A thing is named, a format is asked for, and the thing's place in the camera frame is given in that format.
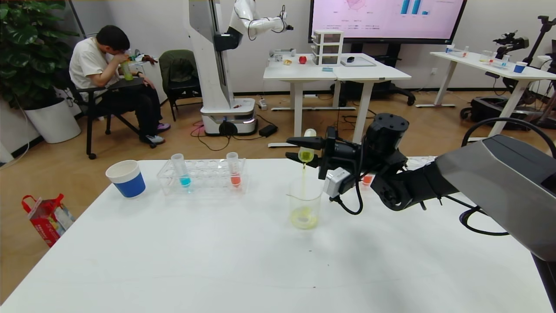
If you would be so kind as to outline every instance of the humanoid robot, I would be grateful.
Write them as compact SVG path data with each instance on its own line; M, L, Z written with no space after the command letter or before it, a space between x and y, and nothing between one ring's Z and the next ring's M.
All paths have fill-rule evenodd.
M183 13L183 25L191 38L201 84L205 133L255 133L255 100L234 98L227 50L237 48L244 36L255 40L267 31L293 30L286 23L285 6L277 17L261 18L255 0L236 0L228 28L222 23L219 0L184 0Z

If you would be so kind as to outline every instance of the sneaker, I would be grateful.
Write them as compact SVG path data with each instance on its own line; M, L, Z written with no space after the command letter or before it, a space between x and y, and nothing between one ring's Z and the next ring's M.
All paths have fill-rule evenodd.
M170 129L170 127L171 126L168 123L159 123L156 129L158 130L158 133L161 133L163 131Z
M150 140L150 143L154 143L154 144L157 144L157 145L161 145L161 144L166 142L164 138L162 138L160 136L157 136L157 135L146 136L146 137L147 137L148 140Z

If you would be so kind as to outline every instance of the white t-shirt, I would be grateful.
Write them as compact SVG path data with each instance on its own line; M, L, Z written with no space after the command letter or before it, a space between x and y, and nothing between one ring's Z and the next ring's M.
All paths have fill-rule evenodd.
M101 74L113 56L109 53L102 53L98 48L94 38L87 38L79 41L73 49L71 61L69 62L69 76L76 88L86 89L97 87L88 75ZM116 72L106 86L111 86L119 80ZM96 91L95 97L103 94L106 90ZM88 100L87 94L81 94L85 101Z

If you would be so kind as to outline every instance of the black pants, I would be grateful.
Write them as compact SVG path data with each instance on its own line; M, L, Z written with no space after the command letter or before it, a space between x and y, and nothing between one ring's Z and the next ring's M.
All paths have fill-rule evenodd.
M162 120L158 93L145 85L108 91L98 105L121 114L135 111L139 131L147 136L156 135L158 121Z

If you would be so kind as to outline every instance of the blue liquid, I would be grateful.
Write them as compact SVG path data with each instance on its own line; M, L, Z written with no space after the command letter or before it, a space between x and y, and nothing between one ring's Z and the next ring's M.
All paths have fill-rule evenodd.
M188 187L191 184L191 178L189 176L180 177L180 183L184 187Z

